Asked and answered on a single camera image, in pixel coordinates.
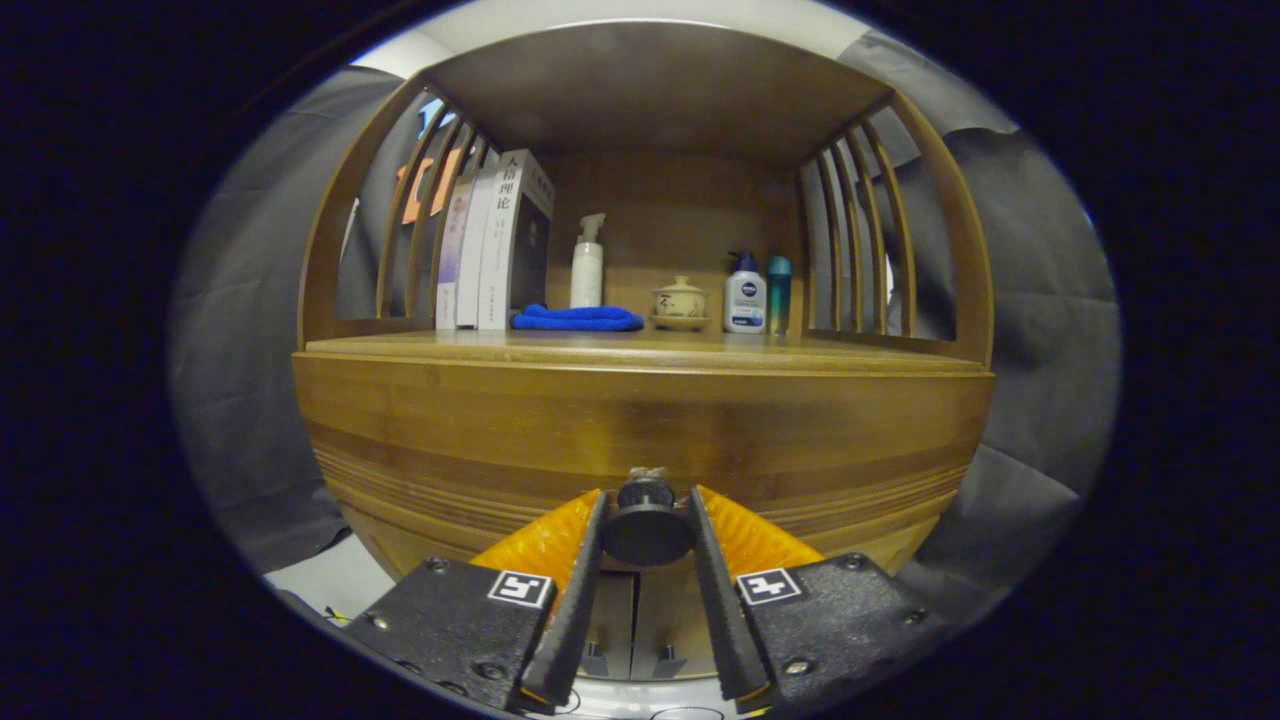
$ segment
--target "shelf board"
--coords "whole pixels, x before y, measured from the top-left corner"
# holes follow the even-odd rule
[[[790,169],[892,88],[755,35],[626,20],[463,53],[426,79],[503,149],[660,150]]]
[[[419,331],[317,340],[308,354],[524,364],[787,374],[984,374],[968,360],[815,340],[645,328],[630,333],[562,331]]]

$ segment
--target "pump bottle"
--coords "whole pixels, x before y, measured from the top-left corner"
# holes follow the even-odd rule
[[[580,222],[582,234],[573,246],[573,269],[570,274],[568,306],[599,307],[603,299],[604,246],[595,236],[604,224],[604,213],[585,215]]]

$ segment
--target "bottle cap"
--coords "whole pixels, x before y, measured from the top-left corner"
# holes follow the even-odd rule
[[[760,268],[755,264],[755,256],[750,252],[730,252],[733,258],[737,258],[737,265],[733,266],[733,272],[746,270],[750,273],[760,272]]]
[[[790,275],[791,274],[791,260],[781,255],[774,255],[769,258],[769,274],[771,275]]]

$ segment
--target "folded towel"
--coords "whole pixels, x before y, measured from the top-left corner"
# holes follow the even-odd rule
[[[639,331],[644,318],[622,307],[548,310],[530,305],[511,319],[511,327],[518,331]]]

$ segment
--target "white book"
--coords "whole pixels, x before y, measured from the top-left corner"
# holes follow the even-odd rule
[[[471,210],[467,213],[462,233],[462,255],[458,258],[457,306],[454,327],[476,327],[480,307],[480,258],[484,254],[485,222],[493,204],[493,188],[498,181],[498,164],[489,163],[480,169],[471,186]]]
[[[506,329],[513,311],[545,302],[547,241],[556,205],[556,188],[529,150],[503,152],[497,169],[480,260],[476,327],[481,331]]]
[[[444,237],[440,240],[440,272],[435,283],[435,328],[442,331],[458,327],[458,265],[462,260],[462,236],[466,231],[471,190],[475,187],[475,168],[479,161],[480,158],[475,158],[462,172],[449,199]]]

